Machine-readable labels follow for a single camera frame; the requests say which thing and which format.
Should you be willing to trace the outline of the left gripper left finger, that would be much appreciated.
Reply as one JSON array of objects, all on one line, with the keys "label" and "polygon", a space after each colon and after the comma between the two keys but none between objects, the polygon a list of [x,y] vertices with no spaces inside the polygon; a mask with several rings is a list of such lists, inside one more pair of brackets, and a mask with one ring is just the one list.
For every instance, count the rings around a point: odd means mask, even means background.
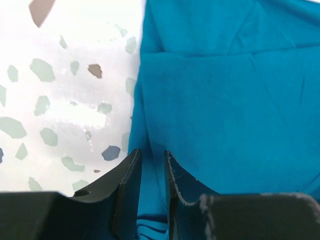
[{"label": "left gripper left finger", "polygon": [[133,240],[142,174],[142,153],[133,150],[118,166],[68,197],[59,192],[3,192],[3,240]]}]

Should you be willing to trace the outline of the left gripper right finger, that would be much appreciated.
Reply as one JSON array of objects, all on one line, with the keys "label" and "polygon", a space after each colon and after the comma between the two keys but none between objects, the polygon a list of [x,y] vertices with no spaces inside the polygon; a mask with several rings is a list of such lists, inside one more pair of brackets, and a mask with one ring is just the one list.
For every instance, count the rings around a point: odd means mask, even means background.
[{"label": "left gripper right finger", "polygon": [[320,205],[303,193],[218,194],[164,153],[171,240],[317,240]]}]

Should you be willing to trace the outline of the blue t shirt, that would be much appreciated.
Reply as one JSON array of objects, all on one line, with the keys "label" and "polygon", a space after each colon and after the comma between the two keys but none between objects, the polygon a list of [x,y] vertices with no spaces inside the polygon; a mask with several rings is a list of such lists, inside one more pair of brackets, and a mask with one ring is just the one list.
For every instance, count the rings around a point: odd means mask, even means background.
[{"label": "blue t shirt", "polygon": [[320,197],[320,5],[148,0],[129,150],[138,240],[169,236],[164,153],[219,194]]}]

